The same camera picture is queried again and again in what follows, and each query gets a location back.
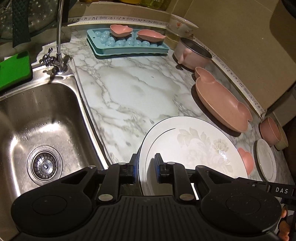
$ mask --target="silver screw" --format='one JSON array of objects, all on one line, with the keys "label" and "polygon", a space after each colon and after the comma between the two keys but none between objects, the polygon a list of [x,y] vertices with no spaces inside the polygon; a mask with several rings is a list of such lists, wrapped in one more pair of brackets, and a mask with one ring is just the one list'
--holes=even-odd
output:
[{"label": "silver screw", "polygon": [[180,199],[183,201],[191,201],[194,199],[194,196],[192,194],[189,193],[183,193],[180,195]]},{"label": "silver screw", "polygon": [[98,199],[102,202],[108,202],[111,201],[113,199],[113,196],[111,194],[101,194]]}]

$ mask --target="marble countertop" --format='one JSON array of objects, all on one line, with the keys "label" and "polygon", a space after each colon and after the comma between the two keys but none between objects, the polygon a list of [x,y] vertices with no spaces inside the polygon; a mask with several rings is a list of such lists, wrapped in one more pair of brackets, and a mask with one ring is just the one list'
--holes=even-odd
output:
[{"label": "marble countertop", "polygon": [[[44,46],[37,59],[48,51],[48,47],[54,46],[55,43]],[[248,131],[239,136],[223,127],[200,103],[192,73],[176,64],[172,58],[173,51],[170,50],[165,57],[99,60],[86,41],[86,30],[72,27],[71,41],[62,44],[62,52],[74,58],[87,103],[112,163],[129,162],[146,133],[159,121],[176,115],[192,116],[213,124],[225,133],[236,148],[242,147],[254,155],[254,143],[260,138],[259,117],[251,111],[253,121]],[[213,63],[206,69],[239,101],[245,103]],[[294,184],[283,152],[278,152],[274,147],[272,151],[277,168],[275,182]],[[249,178],[261,180],[256,168]]]}]

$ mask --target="green scrubbing pad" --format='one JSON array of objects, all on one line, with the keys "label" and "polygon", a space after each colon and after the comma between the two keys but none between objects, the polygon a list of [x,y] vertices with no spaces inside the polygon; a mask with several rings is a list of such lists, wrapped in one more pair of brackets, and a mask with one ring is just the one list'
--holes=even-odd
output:
[{"label": "green scrubbing pad", "polygon": [[16,54],[0,63],[0,91],[31,76],[29,52]]}]

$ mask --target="pot handle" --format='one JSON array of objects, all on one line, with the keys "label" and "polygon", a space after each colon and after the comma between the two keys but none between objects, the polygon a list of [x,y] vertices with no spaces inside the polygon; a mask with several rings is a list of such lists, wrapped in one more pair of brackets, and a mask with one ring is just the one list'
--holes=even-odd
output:
[{"label": "pot handle", "polygon": [[185,60],[185,58],[192,53],[192,50],[191,49],[184,49],[183,53],[181,54],[181,57],[180,59],[178,60],[178,64],[182,64]]}]

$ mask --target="green sponge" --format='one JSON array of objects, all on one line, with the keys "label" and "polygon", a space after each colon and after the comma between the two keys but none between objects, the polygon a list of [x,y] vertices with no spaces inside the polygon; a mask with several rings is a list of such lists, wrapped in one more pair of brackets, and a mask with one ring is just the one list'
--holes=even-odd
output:
[{"label": "green sponge", "polygon": [[32,77],[29,52],[16,54],[0,63],[0,91]]}]

